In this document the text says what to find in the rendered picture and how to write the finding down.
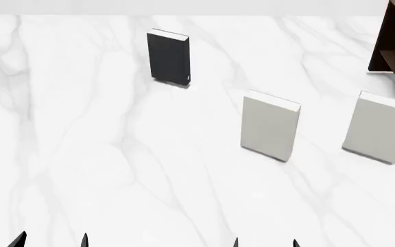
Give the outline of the light grey standing book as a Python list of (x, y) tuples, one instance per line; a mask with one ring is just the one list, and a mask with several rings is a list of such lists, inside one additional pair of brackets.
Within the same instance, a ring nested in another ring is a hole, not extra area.
[(243, 96), (241, 147), (287, 162), (291, 157), (301, 104), (254, 89)]
[(342, 148), (395, 164), (395, 99), (360, 92)]

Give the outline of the black standing book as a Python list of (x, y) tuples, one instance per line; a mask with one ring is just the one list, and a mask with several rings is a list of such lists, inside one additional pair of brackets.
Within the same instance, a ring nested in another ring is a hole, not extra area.
[(188, 86), (191, 81), (190, 38), (152, 29), (147, 33), (151, 76), (161, 82)]

